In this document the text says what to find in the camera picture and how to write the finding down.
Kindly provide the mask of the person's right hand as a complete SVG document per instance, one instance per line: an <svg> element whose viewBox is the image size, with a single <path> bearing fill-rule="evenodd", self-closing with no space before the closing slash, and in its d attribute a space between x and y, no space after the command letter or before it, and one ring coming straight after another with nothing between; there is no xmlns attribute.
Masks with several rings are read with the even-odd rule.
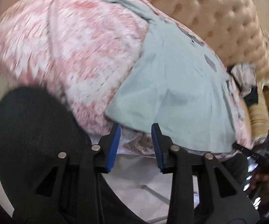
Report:
<svg viewBox="0 0 269 224"><path fill-rule="evenodd" d="M259 197L261 199L260 204L267 204L269 202L269 174L259 173L258 168L253 171L248 189L252 191L256 188L257 183L263 184L259 193Z"/></svg>

